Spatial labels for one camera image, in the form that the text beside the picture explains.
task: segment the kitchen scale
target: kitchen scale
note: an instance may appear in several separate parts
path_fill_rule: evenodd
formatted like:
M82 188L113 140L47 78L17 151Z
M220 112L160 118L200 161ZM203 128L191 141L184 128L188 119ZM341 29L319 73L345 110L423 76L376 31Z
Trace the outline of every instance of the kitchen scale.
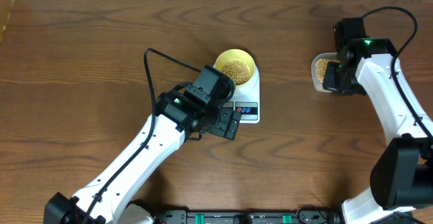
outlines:
M251 55L240 49L224 51L215 62L214 67L220 70L221 67L232 60L244 62L249 71L250 79L237 85L235 93L224 107L237 110L242 114L240 123L258 123L260 120L260 74Z

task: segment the cardboard box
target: cardboard box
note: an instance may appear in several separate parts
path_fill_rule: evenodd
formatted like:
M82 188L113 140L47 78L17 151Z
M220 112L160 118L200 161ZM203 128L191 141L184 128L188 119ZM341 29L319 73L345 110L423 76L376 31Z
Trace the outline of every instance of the cardboard box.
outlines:
M0 0L0 42L6 30L6 24L11 14L14 0Z

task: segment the grain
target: grain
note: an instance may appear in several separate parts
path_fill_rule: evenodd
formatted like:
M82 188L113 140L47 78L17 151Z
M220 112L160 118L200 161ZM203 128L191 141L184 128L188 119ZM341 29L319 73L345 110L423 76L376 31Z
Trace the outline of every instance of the grain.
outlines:
M334 59L319 59L316 62L316 77L320 83L323 83L323 79L325 78L326 66L328 62L340 62Z
M223 65L221 72L235 81L236 85L242 85L250 79L250 69L239 60L231 60Z

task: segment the brown wood surface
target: brown wood surface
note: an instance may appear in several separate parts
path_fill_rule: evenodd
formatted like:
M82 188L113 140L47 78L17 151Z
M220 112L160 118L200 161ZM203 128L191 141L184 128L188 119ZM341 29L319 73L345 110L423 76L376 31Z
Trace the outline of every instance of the brown wood surface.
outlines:
M153 47L196 67L248 50L261 75L261 121L235 141L206 135L164 161L137 193L150 206L296 209L337 206L369 185L385 148L368 97L314 90L311 61L334 51L332 26L401 5L419 32L403 70L433 115L433 0L16 0L0 45L0 222L40 223L56 192L104 170L151 112L142 55ZM400 47L410 19L366 20ZM156 93L197 74L150 56ZM433 209L415 216L433 223Z

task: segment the cable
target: cable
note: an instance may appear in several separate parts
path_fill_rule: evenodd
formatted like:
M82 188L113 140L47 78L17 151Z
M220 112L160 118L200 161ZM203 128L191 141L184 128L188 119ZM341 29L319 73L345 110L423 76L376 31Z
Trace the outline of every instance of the cable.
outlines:
M152 48L147 48L144 51L144 55L143 55L143 62L144 62L144 68L146 71L146 76L147 76L147 82L149 83L149 90L150 90L150 98L152 99L152 119L150 122L150 129L149 129L149 133L147 134L146 139L144 140L144 142L140 145L140 147L137 149L137 151L134 152L134 154L129 157L129 159L123 163L123 165L108 179L108 181L104 184L104 186L100 189L100 191L95 195L95 197L93 198L92 203L90 203L89 208L87 209L84 217L83 217L83 224L86 224L86 222L89 220L89 216L93 210L93 207L95 207L96 202L99 200L100 197L102 197L102 194L105 192L105 189L108 188L108 186L115 180L115 178L117 178L117 176L119 176L119 174L129 165L129 163L131 163L134 158L136 156L138 156L138 154L140 154L140 152L147 146L147 144L149 143L150 139L152 138L152 135L154 134L154 127L155 127L155 119L156 119L156 109L155 109L155 91L154 91L154 86L152 84L152 78L150 76L150 71L149 71L149 65L147 64L147 53L149 51L152 51L154 53L157 53L158 55L161 55L162 57L171 60L179 65L182 65L186 68L192 69L196 72L201 72L200 69L198 68L194 68L193 66L190 66L188 64L184 64L183 62L180 62L172 57L169 57L159 51L156 51L155 49Z
M322 214L322 212L320 212L320 210L316 207L316 206L314 206L314 205L312 205L312 204L304 204L301 208L299 208L297 211L296 211L296 214L295 214L295 217L299 220L299 222L300 223L304 223L304 224L306 224L300 217L299 217L299 212L300 212L300 210L302 210L303 208L305 208L305 207L313 207L314 209L316 209L316 211L319 213L319 215L323 218L323 219L325 219L325 222L323 222L323 223L320 223L320 224L326 224L327 223L327 217L325 217L323 214Z
M408 107L409 111L412 113L412 116L415 119L415 124L418 124L419 127L422 129L422 131L427 135L428 138L430 138L430 145L432 145L432 140L433 140L433 136L432 134L429 132L429 130L427 129L427 127L424 125L424 123L421 121L422 120L422 116L418 116L417 112L415 111L415 109L413 109L413 106L411 105L411 103L409 102L409 100L407 99L405 92L403 91L403 89L400 86L400 83L398 82L397 79L397 75L398 72L395 72L395 62L397 60L397 58L400 56L400 54L403 52L403 50L406 48L406 46L412 41L412 39L414 38L414 36L417 33L418 30L418 23L417 23L417 19L415 18L415 16L407 11L406 9L402 8L402 7L394 7L394 6L386 6L386 7L379 7L377 9L371 10L370 12L367 12L366 14L364 14L362 16L362 18L367 17L370 14L374 14L376 12L385 10L385 9L393 9L393 10L397 10L400 12L403 12L405 14L407 14L413 21L413 33L412 35L407 39L407 41L403 44L403 46L397 51L397 53L394 55L394 57L391 60L391 77L392 80L395 83L395 86L398 90L398 92L400 93L401 98L403 99L403 101L405 102L406 106ZM423 145L422 146L422 150L421 150L421 157L425 158L427 157L427 155L423 152L427 152L429 145Z

